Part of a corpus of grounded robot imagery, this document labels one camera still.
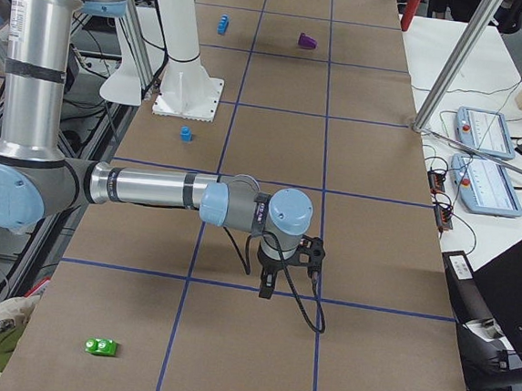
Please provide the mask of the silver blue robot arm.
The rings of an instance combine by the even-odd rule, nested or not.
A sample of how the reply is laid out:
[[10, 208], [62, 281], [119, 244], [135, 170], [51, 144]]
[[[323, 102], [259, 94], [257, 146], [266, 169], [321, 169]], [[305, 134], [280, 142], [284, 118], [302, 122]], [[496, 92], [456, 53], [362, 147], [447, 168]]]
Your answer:
[[81, 204], [130, 203], [196, 211], [227, 232], [258, 238], [259, 295], [277, 274], [320, 271], [323, 250], [307, 235], [312, 202], [300, 190], [264, 193], [250, 176], [116, 168], [71, 159], [58, 148], [76, 11], [123, 15], [128, 0], [12, 0], [0, 134], [0, 227], [22, 229]]

